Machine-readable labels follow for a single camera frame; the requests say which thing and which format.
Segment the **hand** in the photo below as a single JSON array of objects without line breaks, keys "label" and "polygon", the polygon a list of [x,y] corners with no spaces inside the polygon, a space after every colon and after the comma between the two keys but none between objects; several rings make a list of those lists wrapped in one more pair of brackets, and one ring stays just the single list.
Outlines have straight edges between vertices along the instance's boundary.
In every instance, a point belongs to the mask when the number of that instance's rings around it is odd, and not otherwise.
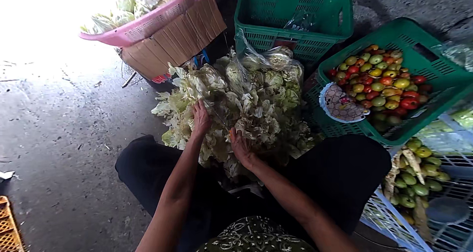
[{"label": "hand", "polygon": [[194,114],[194,130],[192,135],[196,134],[203,137],[212,126],[212,119],[210,119],[202,99],[199,99],[194,104],[192,113]]},{"label": "hand", "polygon": [[241,135],[241,130],[237,132],[235,128],[230,129],[230,141],[235,157],[246,167],[251,153],[251,141]]}]

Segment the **concrete floor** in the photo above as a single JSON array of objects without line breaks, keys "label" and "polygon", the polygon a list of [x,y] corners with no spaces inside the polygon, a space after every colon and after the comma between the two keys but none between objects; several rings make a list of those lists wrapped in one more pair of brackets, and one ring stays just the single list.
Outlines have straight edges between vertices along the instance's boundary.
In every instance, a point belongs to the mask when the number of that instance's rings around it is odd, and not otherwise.
[{"label": "concrete floor", "polygon": [[[83,2],[27,1],[51,11]],[[354,0],[355,36],[408,16],[460,37],[473,29],[470,4]],[[16,20],[15,27],[0,30],[0,170],[18,175],[0,193],[9,196],[29,251],[133,251],[151,218],[118,181],[114,163],[130,140],[165,131],[150,113],[156,93],[138,79],[122,89],[130,70],[113,48],[77,38],[74,12],[54,12],[46,22],[8,13],[4,22]],[[357,231],[394,245],[363,225]],[[387,251],[354,239],[363,251]]]}]

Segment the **pink plastic basket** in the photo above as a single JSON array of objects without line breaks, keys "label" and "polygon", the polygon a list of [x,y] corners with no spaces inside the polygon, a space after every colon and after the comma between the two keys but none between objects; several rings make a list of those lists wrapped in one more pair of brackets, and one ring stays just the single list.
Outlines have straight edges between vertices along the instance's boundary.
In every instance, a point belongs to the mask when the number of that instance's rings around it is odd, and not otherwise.
[{"label": "pink plastic basket", "polygon": [[142,39],[151,37],[156,31],[186,12],[196,1],[199,0],[171,0],[144,16],[112,31],[97,35],[80,32],[79,37],[87,40],[98,40],[102,43],[118,47],[131,46]]}]

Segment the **lap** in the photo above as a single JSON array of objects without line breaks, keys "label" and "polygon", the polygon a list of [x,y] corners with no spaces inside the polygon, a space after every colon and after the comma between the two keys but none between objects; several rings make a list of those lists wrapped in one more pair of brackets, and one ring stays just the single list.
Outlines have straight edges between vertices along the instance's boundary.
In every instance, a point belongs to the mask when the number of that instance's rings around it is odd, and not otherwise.
[{"label": "lap", "polygon": [[[133,140],[117,159],[115,168],[119,178],[150,215],[154,215],[180,155],[180,150],[160,145],[152,135],[146,135]],[[351,134],[325,139],[293,160],[283,174],[316,201],[345,232],[351,233],[365,203],[390,168],[389,153],[380,144]],[[302,227],[270,194],[266,195],[264,200],[237,199],[224,191],[208,170],[199,166],[178,250],[190,251],[237,219],[254,215],[252,213],[272,218],[293,235],[310,241]]]}]

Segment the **patterned shirt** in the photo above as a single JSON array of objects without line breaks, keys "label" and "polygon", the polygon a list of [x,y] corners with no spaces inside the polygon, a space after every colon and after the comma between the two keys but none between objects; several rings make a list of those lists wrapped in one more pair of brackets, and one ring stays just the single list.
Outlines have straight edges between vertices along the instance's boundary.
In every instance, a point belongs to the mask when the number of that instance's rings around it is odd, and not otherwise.
[{"label": "patterned shirt", "polygon": [[197,252],[315,252],[305,241],[288,235],[274,221],[261,216],[237,220]]}]

